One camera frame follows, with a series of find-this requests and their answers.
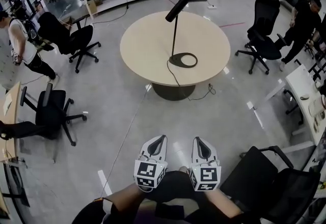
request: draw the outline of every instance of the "round table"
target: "round table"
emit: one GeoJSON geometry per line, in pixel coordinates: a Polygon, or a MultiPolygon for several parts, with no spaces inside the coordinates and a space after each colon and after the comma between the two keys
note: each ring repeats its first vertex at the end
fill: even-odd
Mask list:
{"type": "MultiPolygon", "coordinates": [[[[176,101],[187,98],[195,85],[206,81],[226,66],[230,58],[230,43],[224,32],[210,20],[182,11],[178,17],[174,54],[189,52],[198,58],[193,68],[181,68],[168,63],[172,52],[174,21],[167,22],[168,11],[145,16],[133,23],[123,34],[120,53],[126,65],[137,75],[152,82],[162,98],[176,101]]],[[[188,65],[195,59],[186,56],[188,65]]]]}

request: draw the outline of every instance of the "white t-shirt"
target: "white t-shirt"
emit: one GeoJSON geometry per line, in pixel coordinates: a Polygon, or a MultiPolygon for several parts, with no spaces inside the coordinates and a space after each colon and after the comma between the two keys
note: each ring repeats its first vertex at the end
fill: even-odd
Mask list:
{"type": "Polygon", "coordinates": [[[11,45],[14,48],[14,51],[16,53],[19,53],[19,48],[18,48],[18,40],[17,40],[17,38],[11,33],[10,28],[13,25],[20,26],[20,28],[22,30],[22,33],[24,34],[24,36],[26,38],[25,51],[24,51],[24,53],[22,55],[22,59],[28,65],[30,62],[32,62],[33,58],[36,55],[36,52],[37,52],[36,47],[31,42],[29,42],[27,40],[29,36],[27,34],[27,31],[26,31],[24,25],[19,20],[12,19],[11,22],[10,22],[10,25],[9,25],[8,32],[9,32],[9,38],[10,38],[11,45]]]}

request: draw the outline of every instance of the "white sneaker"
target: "white sneaker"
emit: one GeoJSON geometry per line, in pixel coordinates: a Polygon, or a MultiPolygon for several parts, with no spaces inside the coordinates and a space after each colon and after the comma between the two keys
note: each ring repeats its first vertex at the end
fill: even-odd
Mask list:
{"type": "Polygon", "coordinates": [[[286,64],[285,64],[283,61],[280,63],[280,71],[281,71],[281,72],[284,71],[285,65],[286,65],[286,64]]]}
{"type": "Polygon", "coordinates": [[[55,89],[56,88],[56,86],[57,86],[57,84],[58,84],[58,82],[59,82],[59,80],[60,80],[60,77],[59,77],[59,75],[56,73],[56,77],[55,77],[55,79],[51,79],[51,78],[49,78],[49,80],[48,80],[48,83],[51,83],[53,86],[52,86],[52,89],[55,89]]]}

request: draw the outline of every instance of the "concrete floor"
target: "concrete floor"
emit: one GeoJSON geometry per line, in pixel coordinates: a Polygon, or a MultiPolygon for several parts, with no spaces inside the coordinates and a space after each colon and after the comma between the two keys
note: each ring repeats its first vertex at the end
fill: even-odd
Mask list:
{"type": "MultiPolygon", "coordinates": [[[[110,176],[108,184],[113,192],[132,183],[134,160],[142,144],[160,134],[168,137],[169,170],[189,165],[194,137],[209,141],[218,152],[222,181],[239,162],[238,155],[251,146],[282,148],[296,143],[298,138],[309,138],[290,139],[290,133],[297,127],[298,114],[285,115],[285,110],[293,104],[282,93],[258,110],[250,109],[250,102],[261,100],[297,67],[291,62],[280,72],[280,61],[267,61],[269,75],[265,75],[259,63],[249,75],[251,58],[242,54],[234,56],[248,42],[247,29],[253,24],[255,0],[209,0],[217,9],[209,10],[207,3],[190,3],[184,9],[209,18],[223,29],[230,41],[227,67],[213,79],[199,84],[192,97],[203,96],[208,83],[213,84],[216,95],[207,95],[200,101],[170,102],[158,97],[152,89],[146,91],[149,82],[130,71],[122,61],[120,39],[136,20],[170,10],[177,1],[139,1],[130,4],[126,15],[114,22],[95,24],[92,41],[102,44],[101,48],[94,48],[100,61],[95,64],[93,59],[83,58],[79,74],[74,72],[76,61],[70,64],[68,56],[56,50],[41,53],[61,77],[57,89],[65,90],[67,97],[75,101],[69,114],[86,111],[88,120],[76,120],[69,125],[76,147],[70,145],[64,133],[56,141],[38,136],[23,140],[22,149],[39,157],[28,158],[29,168],[21,170],[31,204],[25,213],[27,223],[71,223],[86,204],[101,196],[103,186],[98,171],[103,171],[106,178],[110,176]],[[42,159],[53,157],[56,164],[42,159]]],[[[125,8],[112,9],[93,22],[120,17],[125,8]]],[[[276,33],[285,34],[289,22],[290,13],[281,7],[271,35],[273,40],[277,39],[276,33]]],[[[289,47],[284,47],[282,55],[288,51],[289,47]]],[[[307,67],[312,64],[305,52],[298,59],[307,67]]],[[[18,79],[25,83],[38,76],[22,66],[18,79]]],[[[38,98],[45,88],[46,80],[42,77],[28,84],[28,93],[38,98]]],[[[35,114],[29,107],[20,107],[18,113],[21,120],[34,122],[35,114]]],[[[311,149],[305,149],[289,157],[300,169],[310,152],[311,149]]],[[[274,154],[268,156],[283,167],[274,154]]]]}

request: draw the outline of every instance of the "black table base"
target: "black table base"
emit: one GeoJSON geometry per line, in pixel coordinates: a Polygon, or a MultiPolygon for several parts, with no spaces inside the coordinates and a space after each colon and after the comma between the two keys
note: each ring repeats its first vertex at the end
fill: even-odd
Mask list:
{"type": "Polygon", "coordinates": [[[195,90],[195,85],[187,87],[168,87],[152,83],[154,91],[165,100],[180,101],[187,98],[195,90]]]}

